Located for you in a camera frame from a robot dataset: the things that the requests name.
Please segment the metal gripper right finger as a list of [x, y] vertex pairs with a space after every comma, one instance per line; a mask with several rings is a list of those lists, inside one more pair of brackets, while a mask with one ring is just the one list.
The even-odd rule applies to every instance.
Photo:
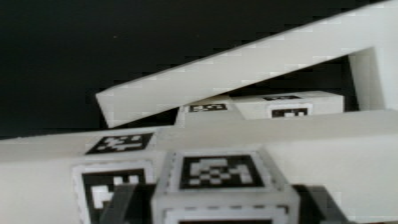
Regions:
[[295, 185], [301, 196], [299, 224], [350, 224], [324, 186]]

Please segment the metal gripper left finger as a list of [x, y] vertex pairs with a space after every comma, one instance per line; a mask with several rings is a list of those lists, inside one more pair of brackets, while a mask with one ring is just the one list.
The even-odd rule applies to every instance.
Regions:
[[123, 184], [116, 187], [111, 204], [100, 216], [100, 224], [153, 224], [153, 184]]

